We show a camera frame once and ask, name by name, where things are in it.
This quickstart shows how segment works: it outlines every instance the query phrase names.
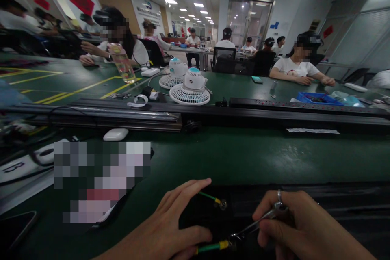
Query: blue tray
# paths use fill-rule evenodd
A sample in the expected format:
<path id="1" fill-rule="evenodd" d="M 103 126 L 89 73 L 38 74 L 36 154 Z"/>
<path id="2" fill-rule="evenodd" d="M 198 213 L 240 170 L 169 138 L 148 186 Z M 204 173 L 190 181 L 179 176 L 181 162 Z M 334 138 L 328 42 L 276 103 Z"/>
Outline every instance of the blue tray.
<path id="1" fill-rule="evenodd" d="M 318 103 L 318 102 L 312 102 L 308 96 L 316 97 L 316 98 L 323 98 L 326 103 Z M 323 94 L 323 93 L 307 93 L 300 91 L 297 96 L 297 100 L 300 100 L 301 102 L 308 103 L 308 104 L 320 104 L 320 105 L 327 105 L 327 106 L 343 106 L 342 103 L 336 101 L 334 98 Z"/>

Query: white tape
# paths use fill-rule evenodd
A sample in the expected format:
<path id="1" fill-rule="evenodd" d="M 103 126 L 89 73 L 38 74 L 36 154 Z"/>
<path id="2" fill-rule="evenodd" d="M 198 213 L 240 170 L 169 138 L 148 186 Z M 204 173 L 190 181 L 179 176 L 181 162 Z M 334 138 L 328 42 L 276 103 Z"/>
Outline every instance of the white tape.
<path id="1" fill-rule="evenodd" d="M 137 104 L 138 98 L 143 99 L 143 100 L 144 100 L 144 103 L 142 103 L 142 104 Z M 145 96 L 145 95 L 137 95 L 137 96 L 134 98 L 134 102 L 133 102 L 133 103 L 132 103 L 132 102 L 128 102 L 127 105 L 128 105 L 128 106 L 132 106 L 132 107 L 141 108 L 141 107 L 143 107 L 144 105 L 146 105 L 148 101 L 149 101 L 149 100 L 148 100 L 147 96 Z"/>

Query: person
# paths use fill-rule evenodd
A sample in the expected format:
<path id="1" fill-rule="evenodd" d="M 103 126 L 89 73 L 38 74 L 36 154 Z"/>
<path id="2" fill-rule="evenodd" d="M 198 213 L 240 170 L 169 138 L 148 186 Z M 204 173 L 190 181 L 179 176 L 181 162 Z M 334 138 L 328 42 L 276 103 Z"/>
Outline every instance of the person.
<path id="1" fill-rule="evenodd" d="M 82 13 L 80 15 L 80 20 L 85 22 L 83 32 L 89 33 L 91 35 L 100 35 L 100 26 L 93 22 L 93 19 L 88 14 Z"/>
<path id="2" fill-rule="evenodd" d="M 196 31 L 194 28 L 190 28 L 190 36 L 186 40 L 187 45 L 197 45 L 200 46 L 200 38 L 196 35 Z M 195 58 L 195 64 L 196 67 L 199 69 L 199 60 L 200 56 L 197 53 L 187 53 L 187 62 L 188 62 L 188 67 L 191 67 L 191 60 L 192 58 Z"/>
<path id="3" fill-rule="evenodd" d="M 232 48 L 235 49 L 236 45 L 234 45 L 230 38 L 232 37 L 232 30 L 231 28 L 224 28 L 223 29 L 223 36 L 222 39 L 215 44 L 216 47 L 224 47 L 224 48 Z"/>
<path id="4" fill-rule="evenodd" d="M 196 245 L 212 241 L 208 228 L 191 226 L 179 229 L 179 218 L 190 199 L 211 184 L 211 179 L 191 180 L 175 190 L 168 191 L 156 211 L 115 246 L 94 258 L 106 259 L 158 259 L 187 260 L 196 252 Z M 259 222 L 258 244 L 266 247 L 269 239 L 276 241 L 277 260 L 354 259 L 375 260 L 347 230 L 307 193 L 281 192 L 293 225 L 278 219 Z M 269 211 L 279 198 L 277 191 L 268 191 L 252 215 L 257 221 Z"/>
<path id="5" fill-rule="evenodd" d="M 243 45 L 240 49 L 240 51 L 242 52 L 250 52 L 251 54 L 254 54 L 257 52 L 256 48 L 254 46 L 251 46 L 252 44 L 252 38 L 251 37 L 247 37 L 247 42 L 245 45 Z"/>
<path id="6" fill-rule="evenodd" d="M 168 51 L 171 48 L 171 44 L 164 42 L 161 36 L 154 35 L 154 32 L 156 30 L 156 25 L 150 20 L 145 19 L 145 21 L 142 23 L 142 27 L 145 29 L 144 39 L 155 41 L 158 47 L 160 48 L 161 54 L 165 56 L 164 51 Z"/>
<path id="7" fill-rule="evenodd" d="M 264 41 L 263 51 L 265 51 L 265 52 L 272 52 L 272 47 L 273 47 L 274 44 L 275 44 L 275 39 L 274 38 L 272 38 L 272 37 L 267 38 Z"/>
<path id="8" fill-rule="evenodd" d="M 310 85 L 314 79 L 323 85 L 335 86 L 333 78 L 321 73 L 308 61 L 313 52 L 317 52 L 321 38 L 314 33 L 305 32 L 298 35 L 296 44 L 289 58 L 279 59 L 269 74 L 269 77 L 294 81 L 303 85 Z"/>
<path id="9" fill-rule="evenodd" d="M 108 34 L 102 34 L 102 38 L 108 39 L 110 43 L 120 43 L 128 58 L 130 64 L 135 66 L 146 65 L 149 61 L 145 46 L 133 36 L 129 29 L 127 19 L 115 7 L 105 7 L 101 11 L 96 11 L 94 20 L 108 31 Z M 107 51 L 107 41 L 101 42 L 95 46 L 89 42 L 83 41 L 81 48 L 87 55 L 81 55 L 79 60 L 84 66 L 92 66 L 98 62 L 112 62 L 112 58 Z"/>
<path id="10" fill-rule="evenodd" d="M 24 30 L 32 35 L 52 36 L 58 31 L 42 30 L 24 18 L 25 11 L 22 5 L 15 0 L 0 0 L 0 22 L 5 29 Z"/>
<path id="11" fill-rule="evenodd" d="M 278 37 L 278 39 L 276 40 L 276 44 L 273 45 L 273 47 L 271 48 L 271 51 L 275 52 L 276 55 L 278 56 L 280 54 L 281 50 L 283 49 L 285 42 L 286 42 L 286 37 L 284 37 L 284 36 Z"/>

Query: red sign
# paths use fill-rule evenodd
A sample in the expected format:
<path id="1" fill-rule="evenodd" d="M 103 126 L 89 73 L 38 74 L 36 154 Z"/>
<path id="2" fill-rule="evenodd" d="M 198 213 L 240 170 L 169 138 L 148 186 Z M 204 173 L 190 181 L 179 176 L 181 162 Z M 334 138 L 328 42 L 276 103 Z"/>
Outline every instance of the red sign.
<path id="1" fill-rule="evenodd" d="M 95 4 L 92 0 L 70 0 L 77 8 L 79 8 L 83 13 L 92 15 L 93 7 Z"/>
<path id="2" fill-rule="evenodd" d="M 326 39 L 328 36 L 330 36 L 333 32 L 333 26 L 328 27 L 326 30 L 324 30 L 324 39 Z"/>
<path id="3" fill-rule="evenodd" d="M 40 7 L 49 10 L 50 4 L 46 0 L 34 0 Z"/>

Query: white fan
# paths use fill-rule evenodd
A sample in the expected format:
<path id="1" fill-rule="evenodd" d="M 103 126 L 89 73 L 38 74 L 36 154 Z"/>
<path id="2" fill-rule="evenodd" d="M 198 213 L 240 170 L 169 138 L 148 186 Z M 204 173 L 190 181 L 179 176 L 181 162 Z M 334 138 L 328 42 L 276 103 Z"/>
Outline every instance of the white fan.
<path id="1" fill-rule="evenodd" d="M 188 69 L 184 83 L 175 85 L 169 91 L 169 96 L 179 104 L 203 105 L 210 101 L 210 93 L 206 88 L 207 78 L 204 78 L 197 68 Z"/>
<path id="2" fill-rule="evenodd" d="M 180 61 L 180 59 L 173 58 L 169 61 L 169 70 L 171 73 L 161 77 L 158 82 L 161 87 L 168 89 L 184 82 L 184 75 L 186 75 L 188 66 L 186 63 Z"/>

